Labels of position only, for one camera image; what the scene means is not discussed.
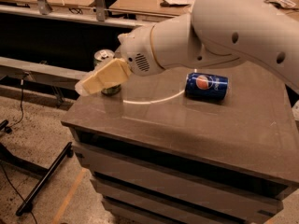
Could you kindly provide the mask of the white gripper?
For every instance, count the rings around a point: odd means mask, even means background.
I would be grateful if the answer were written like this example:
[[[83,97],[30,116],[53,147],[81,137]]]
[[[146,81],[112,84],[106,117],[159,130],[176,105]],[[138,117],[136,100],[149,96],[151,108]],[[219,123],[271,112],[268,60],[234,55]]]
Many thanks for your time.
[[[122,84],[132,72],[142,77],[162,73],[164,69],[153,54],[152,29],[152,25],[140,26],[130,33],[119,35],[119,51],[123,59],[101,62],[75,85],[75,91],[82,96],[92,95]]]

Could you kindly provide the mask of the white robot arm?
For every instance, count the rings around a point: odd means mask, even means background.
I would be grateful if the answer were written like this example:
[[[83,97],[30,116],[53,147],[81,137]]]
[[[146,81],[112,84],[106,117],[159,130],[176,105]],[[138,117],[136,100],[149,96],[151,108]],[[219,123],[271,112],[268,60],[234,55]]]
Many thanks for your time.
[[[90,95],[174,67],[215,69],[250,61],[299,92],[299,23],[263,0],[195,0],[192,11],[119,35],[119,56],[75,85]]]

